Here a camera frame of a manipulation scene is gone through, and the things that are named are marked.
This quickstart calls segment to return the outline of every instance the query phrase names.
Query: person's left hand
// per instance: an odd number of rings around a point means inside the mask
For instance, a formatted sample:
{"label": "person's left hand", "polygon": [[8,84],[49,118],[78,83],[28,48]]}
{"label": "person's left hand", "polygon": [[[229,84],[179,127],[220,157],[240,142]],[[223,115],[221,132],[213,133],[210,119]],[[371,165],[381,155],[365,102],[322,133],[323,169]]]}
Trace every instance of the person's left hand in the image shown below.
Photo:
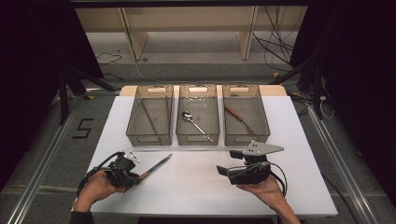
{"label": "person's left hand", "polygon": [[88,183],[78,195],[78,199],[73,206],[73,211],[89,212],[91,210],[91,206],[95,202],[101,201],[115,192],[122,193],[125,190],[127,190],[127,188],[115,187],[112,185],[107,179],[105,171],[98,171],[96,174],[91,176]]}

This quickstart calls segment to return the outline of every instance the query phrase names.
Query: spoon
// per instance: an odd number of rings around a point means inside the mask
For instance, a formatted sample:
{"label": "spoon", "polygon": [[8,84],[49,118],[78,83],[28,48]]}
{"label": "spoon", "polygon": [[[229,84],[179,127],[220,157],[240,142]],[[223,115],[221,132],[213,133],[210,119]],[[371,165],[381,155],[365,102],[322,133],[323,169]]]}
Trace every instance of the spoon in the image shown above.
{"label": "spoon", "polygon": [[183,113],[181,113],[181,116],[183,117],[184,120],[191,122],[203,135],[205,135],[205,137],[210,141],[213,142],[213,139],[211,139],[209,137],[209,135],[207,135],[204,130],[202,130],[198,124],[196,124],[194,122],[194,120],[192,119],[192,114],[189,111],[184,111]]}

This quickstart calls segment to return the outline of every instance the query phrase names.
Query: black tape marking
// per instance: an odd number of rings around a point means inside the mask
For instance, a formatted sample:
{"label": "black tape marking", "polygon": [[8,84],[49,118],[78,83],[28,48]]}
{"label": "black tape marking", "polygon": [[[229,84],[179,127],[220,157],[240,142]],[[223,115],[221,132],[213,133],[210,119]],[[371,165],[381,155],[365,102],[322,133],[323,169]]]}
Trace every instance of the black tape marking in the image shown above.
{"label": "black tape marking", "polygon": [[82,119],[82,120],[79,122],[77,131],[86,131],[86,133],[85,133],[84,136],[73,136],[73,139],[88,138],[88,136],[90,135],[90,132],[91,132],[91,129],[92,129],[92,128],[81,128],[82,122],[84,122],[84,121],[93,121],[93,119]]}

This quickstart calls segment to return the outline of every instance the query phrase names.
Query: black sleeve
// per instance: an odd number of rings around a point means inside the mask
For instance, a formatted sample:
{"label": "black sleeve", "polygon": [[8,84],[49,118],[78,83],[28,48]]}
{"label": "black sleeve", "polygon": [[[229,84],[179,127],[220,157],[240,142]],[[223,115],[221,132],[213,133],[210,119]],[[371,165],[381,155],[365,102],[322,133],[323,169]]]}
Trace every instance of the black sleeve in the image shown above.
{"label": "black sleeve", "polygon": [[92,213],[72,212],[69,224],[93,224]]}

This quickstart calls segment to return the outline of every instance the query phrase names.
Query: white tabletop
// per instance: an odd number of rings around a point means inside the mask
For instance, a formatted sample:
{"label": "white tabletop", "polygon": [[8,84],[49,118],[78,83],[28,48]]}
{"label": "white tabletop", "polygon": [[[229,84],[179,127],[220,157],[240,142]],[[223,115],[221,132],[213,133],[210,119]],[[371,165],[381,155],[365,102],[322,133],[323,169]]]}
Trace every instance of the white tabletop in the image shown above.
{"label": "white tabletop", "polygon": [[[262,97],[271,135],[268,144],[282,146],[281,152],[269,154],[268,161],[278,164],[288,179],[287,200],[299,217],[333,217],[337,215],[329,191],[308,145],[301,123],[289,96]],[[267,217],[275,213],[252,194],[230,184],[219,175],[216,165],[226,168],[243,165],[232,159],[220,125],[216,147],[181,147],[175,129],[173,143],[162,147],[133,147],[126,129],[134,97],[118,96],[110,110],[105,128],[89,167],[100,164],[116,151],[134,149],[141,160],[133,169],[142,174],[170,153],[172,158],[140,185],[123,194],[113,194],[92,206],[94,213],[118,213],[161,217]],[[219,121],[223,122],[219,98]],[[173,111],[177,111],[177,98]],[[272,170],[281,178],[275,166]]]}

